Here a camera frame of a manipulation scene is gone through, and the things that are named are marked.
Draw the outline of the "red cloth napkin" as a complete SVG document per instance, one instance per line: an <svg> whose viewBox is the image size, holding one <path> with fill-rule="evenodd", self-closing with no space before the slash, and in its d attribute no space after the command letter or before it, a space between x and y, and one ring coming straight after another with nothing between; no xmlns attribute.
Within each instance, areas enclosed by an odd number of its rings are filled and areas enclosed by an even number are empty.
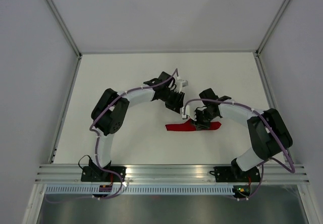
<svg viewBox="0 0 323 224"><path fill-rule="evenodd" d="M173 132L195 132L195 131L215 131L221 127L220 122L210 122L209 126L198 126L193 120L187 120L180 124L166 124L167 131Z"/></svg>

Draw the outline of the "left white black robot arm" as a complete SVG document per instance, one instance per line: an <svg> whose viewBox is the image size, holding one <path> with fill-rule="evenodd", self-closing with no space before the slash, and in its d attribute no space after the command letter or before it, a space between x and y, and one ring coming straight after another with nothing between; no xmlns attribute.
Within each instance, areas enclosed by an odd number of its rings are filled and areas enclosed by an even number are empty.
<svg viewBox="0 0 323 224"><path fill-rule="evenodd" d="M186 86L188 81L174 71L171 75L162 72L159 77L145 81L137 88L120 92L106 89L91 113L93 123L90 131L96 134L96 144L94 155L82 168L81 181L107 182L113 179L114 173L123 178L125 170L111 166L111 149L114 135L124 123L128 109L161 100L167 109L179 114L184 106L183 88Z"/></svg>

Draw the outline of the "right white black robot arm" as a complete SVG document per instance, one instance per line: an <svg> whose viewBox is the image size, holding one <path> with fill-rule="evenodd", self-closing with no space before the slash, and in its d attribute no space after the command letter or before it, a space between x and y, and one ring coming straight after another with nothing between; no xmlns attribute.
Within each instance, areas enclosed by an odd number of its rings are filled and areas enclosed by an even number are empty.
<svg viewBox="0 0 323 224"><path fill-rule="evenodd" d="M276 109L253 109L228 96L218 97L211 88L202 91L199 97L204 109L194 111L193 125L197 130L210 130L215 118L231 119L248 129L251 147L231 161L230 174L234 180L244 180L250 170L256 170L270 159L288 172L295 173L293 161L287 152L293 140Z"/></svg>

